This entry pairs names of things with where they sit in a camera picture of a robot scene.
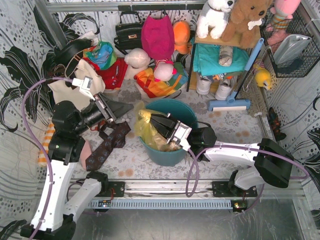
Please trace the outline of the yellow trash bag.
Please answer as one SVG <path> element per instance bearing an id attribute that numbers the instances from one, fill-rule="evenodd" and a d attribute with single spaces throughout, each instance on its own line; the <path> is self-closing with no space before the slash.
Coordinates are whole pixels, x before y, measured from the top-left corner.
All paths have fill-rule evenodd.
<path id="1" fill-rule="evenodd" d="M 146 109 L 145 103 L 142 100 L 138 101 L 134 106 L 133 111 L 136 117 L 133 128 L 134 134 L 137 137 L 141 137 L 148 147 L 161 152 L 173 152 L 181 149 L 181 147 L 175 142 L 167 143 L 167 140 L 161 136 L 156 128 L 151 124 L 152 114 L 160 114 L 161 116 L 164 116 L 164 113 Z"/>

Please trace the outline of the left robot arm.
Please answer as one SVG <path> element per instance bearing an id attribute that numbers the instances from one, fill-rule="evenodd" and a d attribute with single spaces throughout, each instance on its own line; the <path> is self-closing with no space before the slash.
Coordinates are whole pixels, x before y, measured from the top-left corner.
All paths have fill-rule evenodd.
<path id="1" fill-rule="evenodd" d="M 82 110 L 68 100 L 55 105 L 52 116 L 55 132 L 48 145 L 45 184 L 31 223 L 21 228 L 22 237 L 70 240 L 80 215 L 92 199 L 98 194 L 115 193 L 109 185 L 108 175 L 99 169 L 113 149 L 125 145 L 131 128 L 126 121 L 116 123 L 116 120 L 133 108 L 132 104 L 114 101 L 101 92 L 95 94 Z M 105 121 L 99 132 L 103 142 L 85 158 L 84 169 L 88 174 L 80 189 L 67 200 L 74 169 L 88 146 L 81 135 L 101 121 Z"/>

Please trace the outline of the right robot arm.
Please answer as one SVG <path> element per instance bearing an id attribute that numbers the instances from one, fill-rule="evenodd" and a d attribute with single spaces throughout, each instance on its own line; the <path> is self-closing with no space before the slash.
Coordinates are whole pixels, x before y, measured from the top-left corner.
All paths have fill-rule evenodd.
<path id="1" fill-rule="evenodd" d="M 188 126 L 170 114 L 153 113 L 150 123 L 167 143 L 178 145 L 199 161 L 246 165 L 245 170 L 235 170 L 227 183 L 226 189 L 233 195 L 265 183 L 277 188 L 289 185 L 293 157 L 271 139 L 253 144 L 221 142 L 210 124 Z"/>

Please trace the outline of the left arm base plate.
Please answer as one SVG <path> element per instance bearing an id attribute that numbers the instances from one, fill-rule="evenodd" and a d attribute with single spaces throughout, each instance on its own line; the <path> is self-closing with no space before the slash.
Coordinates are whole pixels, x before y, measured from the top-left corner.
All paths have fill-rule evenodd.
<path id="1" fill-rule="evenodd" d="M 110 181 L 108 185 L 108 189 L 106 191 L 102 191 L 97 196 L 110 198 L 122 198 L 125 195 L 125 182 L 124 181 Z"/>

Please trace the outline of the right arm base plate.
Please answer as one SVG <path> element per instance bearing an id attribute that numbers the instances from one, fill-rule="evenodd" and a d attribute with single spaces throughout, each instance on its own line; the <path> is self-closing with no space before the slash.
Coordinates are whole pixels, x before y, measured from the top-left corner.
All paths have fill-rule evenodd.
<path id="1" fill-rule="evenodd" d="M 212 193 L 214 197 L 257 197 L 257 190 L 254 189 L 255 186 L 243 190 L 237 186 L 229 186 L 228 181 L 212 181 Z"/>

